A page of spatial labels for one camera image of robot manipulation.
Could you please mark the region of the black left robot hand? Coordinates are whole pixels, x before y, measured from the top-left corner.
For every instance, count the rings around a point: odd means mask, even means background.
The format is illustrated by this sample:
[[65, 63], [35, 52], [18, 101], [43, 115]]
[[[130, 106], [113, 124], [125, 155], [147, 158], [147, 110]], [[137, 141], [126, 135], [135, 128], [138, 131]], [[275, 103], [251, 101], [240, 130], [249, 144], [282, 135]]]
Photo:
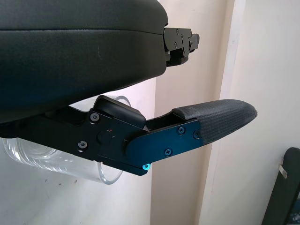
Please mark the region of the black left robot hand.
[[257, 117], [225, 99], [146, 120], [104, 96], [188, 61], [200, 37], [156, 0], [3, 0], [0, 136], [132, 173], [215, 142]]

